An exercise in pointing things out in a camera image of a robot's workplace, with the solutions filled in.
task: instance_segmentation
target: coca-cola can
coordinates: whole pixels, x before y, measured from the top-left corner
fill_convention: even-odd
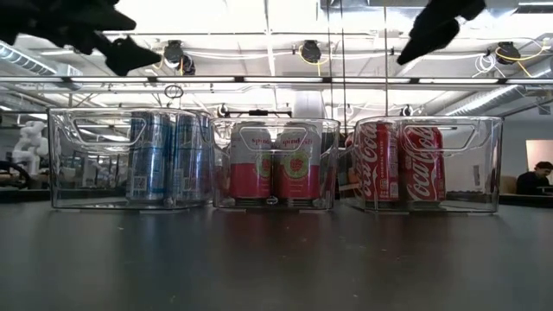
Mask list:
[[[366,206],[392,207],[399,201],[397,126],[386,122],[359,124],[353,167],[359,180],[356,194]]]
[[[241,122],[234,126],[230,149],[230,194],[233,198],[270,197],[270,148],[270,133],[263,123]]]
[[[321,137],[312,124],[290,122],[277,140],[281,150],[275,160],[275,196],[298,202],[319,197]]]
[[[442,133],[405,125],[400,136],[402,197],[410,206],[437,206],[446,199]]]

